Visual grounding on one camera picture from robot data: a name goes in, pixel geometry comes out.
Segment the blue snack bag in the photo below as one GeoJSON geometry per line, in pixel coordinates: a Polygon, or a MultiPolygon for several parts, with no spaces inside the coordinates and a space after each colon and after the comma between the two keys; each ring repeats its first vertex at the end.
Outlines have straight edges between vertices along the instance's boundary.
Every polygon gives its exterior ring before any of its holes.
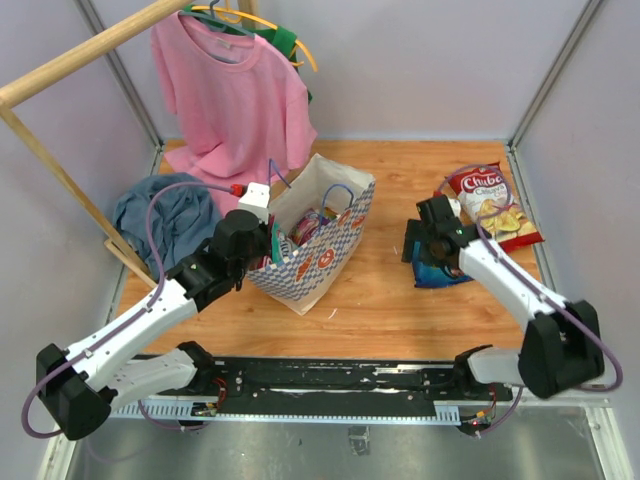
{"type": "Polygon", "coordinates": [[[414,276],[414,287],[422,289],[441,289],[472,281],[466,275],[454,277],[446,274],[438,267],[430,266],[420,260],[421,246],[414,244],[410,265],[414,276]]]}

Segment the red Chuba chips bag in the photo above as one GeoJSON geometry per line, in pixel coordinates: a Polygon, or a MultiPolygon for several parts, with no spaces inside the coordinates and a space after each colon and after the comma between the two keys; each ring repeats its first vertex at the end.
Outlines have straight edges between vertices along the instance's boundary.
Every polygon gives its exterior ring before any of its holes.
{"type": "Polygon", "coordinates": [[[541,243],[543,237],[525,214],[498,162],[453,174],[447,183],[461,208],[509,253],[541,243]]]}

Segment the blue checkered paper bag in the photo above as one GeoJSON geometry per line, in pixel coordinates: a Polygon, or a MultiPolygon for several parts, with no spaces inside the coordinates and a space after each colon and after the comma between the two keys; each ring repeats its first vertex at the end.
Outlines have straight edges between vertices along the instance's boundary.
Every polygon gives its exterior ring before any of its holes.
{"type": "Polygon", "coordinates": [[[275,222],[289,232],[309,209],[320,212],[322,225],[280,263],[247,273],[262,292],[299,315],[327,293],[359,245],[376,187],[375,177],[319,154],[270,204],[275,222]]]}

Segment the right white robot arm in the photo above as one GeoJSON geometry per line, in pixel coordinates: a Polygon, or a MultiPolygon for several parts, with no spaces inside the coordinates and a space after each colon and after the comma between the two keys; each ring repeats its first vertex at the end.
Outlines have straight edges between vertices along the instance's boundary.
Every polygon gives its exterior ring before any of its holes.
{"type": "Polygon", "coordinates": [[[480,283],[519,323],[518,349],[491,345],[455,359],[455,392],[474,400],[489,384],[523,386],[541,399],[578,388],[605,370],[595,308],[570,302],[528,274],[479,226],[465,225],[444,195],[416,205],[419,220],[411,232],[419,258],[443,273],[462,273],[480,283]]]}

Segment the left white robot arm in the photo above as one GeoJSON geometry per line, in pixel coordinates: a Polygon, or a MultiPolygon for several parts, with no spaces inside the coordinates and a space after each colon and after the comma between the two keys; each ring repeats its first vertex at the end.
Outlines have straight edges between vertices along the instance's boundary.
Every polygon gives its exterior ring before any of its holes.
{"type": "Polygon", "coordinates": [[[250,266],[270,250],[269,213],[230,211],[196,251],[151,293],[89,337],[36,357],[36,393],[69,440],[96,431],[119,408],[156,393],[200,396],[214,383],[214,359],[194,341],[151,359],[133,358],[173,326],[240,290],[250,266]]]}

